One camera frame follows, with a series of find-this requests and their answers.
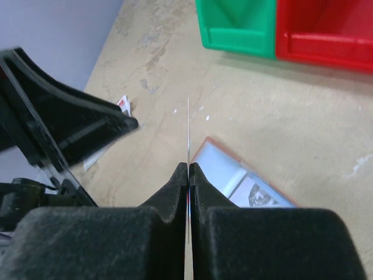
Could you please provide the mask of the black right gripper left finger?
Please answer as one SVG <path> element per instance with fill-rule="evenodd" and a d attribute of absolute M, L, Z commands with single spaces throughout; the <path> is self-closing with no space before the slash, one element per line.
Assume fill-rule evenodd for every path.
<path fill-rule="evenodd" d="M 187 166 L 134 208 L 43 207 L 18 224 L 2 279 L 183 279 Z"/>

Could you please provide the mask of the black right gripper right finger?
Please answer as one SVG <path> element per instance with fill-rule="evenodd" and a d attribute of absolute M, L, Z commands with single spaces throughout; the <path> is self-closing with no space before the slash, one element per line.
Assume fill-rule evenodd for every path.
<path fill-rule="evenodd" d="M 365 279 L 350 233 L 333 211 L 240 208 L 189 168 L 195 279 Z"/>

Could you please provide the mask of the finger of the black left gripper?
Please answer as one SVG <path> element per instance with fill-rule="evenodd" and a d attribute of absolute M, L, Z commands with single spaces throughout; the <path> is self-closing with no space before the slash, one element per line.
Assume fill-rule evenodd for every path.
<path fill-rule="evenodd" d="M 17 146 L 31 165 L 63 171 L 138 128 L 124 119 L 118 105 L 58 82 L 22 48 L 1 51 L 2 151 Z"/>

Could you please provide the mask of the pink leather card holder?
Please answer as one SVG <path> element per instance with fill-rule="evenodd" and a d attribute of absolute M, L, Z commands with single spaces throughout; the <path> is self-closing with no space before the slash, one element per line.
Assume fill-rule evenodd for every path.
<path fill-rule="evenodd" d="M 192 159 L 203 171 L 203 174 L 218 191 L 229 199 L 234 189 L 245 176 L 258 177 L 285 199 L 297 206 L 278 188 L 264 180 L 253 168 L 249 167 L 241 157 L 221 142 L 207 137 Z"/>

